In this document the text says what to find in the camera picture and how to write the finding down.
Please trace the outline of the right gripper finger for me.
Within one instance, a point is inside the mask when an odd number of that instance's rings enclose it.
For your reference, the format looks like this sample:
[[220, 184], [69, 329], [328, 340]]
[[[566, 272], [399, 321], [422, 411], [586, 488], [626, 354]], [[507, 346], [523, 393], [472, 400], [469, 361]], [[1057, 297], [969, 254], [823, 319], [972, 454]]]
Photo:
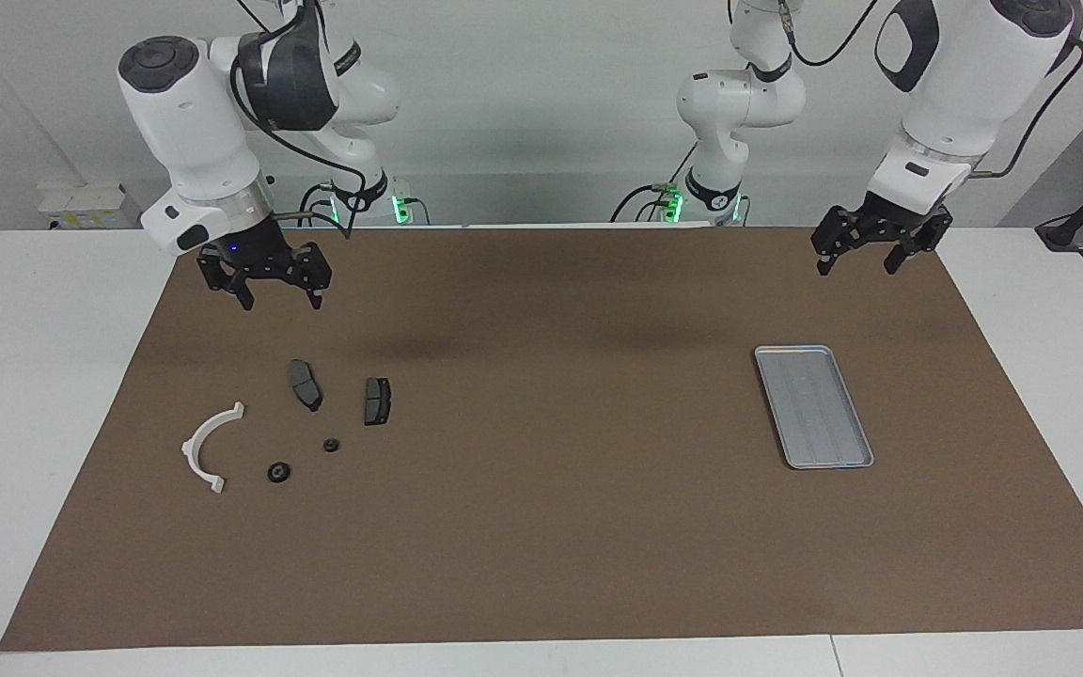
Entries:
[[244, 311], [253, 308], [255, 296], [248, 287], [248, 274], [244, 269], [227, 271], [219, 249], [199, 249], [198, 269], [211, 291], [229, 292]]
[[331, 286], [332, 269], [315, 243], [295, 250], [295, 284], [306, 292], [313, 309], [322, 308], [323, 292]]

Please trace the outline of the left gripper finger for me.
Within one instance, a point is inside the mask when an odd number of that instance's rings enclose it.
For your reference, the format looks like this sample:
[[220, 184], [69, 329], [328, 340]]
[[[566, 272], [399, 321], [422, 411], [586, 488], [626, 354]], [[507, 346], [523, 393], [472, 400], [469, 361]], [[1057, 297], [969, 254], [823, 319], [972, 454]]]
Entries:
[[951, 223], [953, 217], [950, 212], [936, 212], [929, 214], [919, 226], [899, 227], [893, 248], [889, 250], [884, 261], [886, 273], [897, 274], [906, 259], [915, 257], [916, 253], [934, 252]]
[[818, 257], [818, 274], [828, 276], [841, 253], [854, 249], [854, 214], [845, 207], [830, 207], [809, 236]]

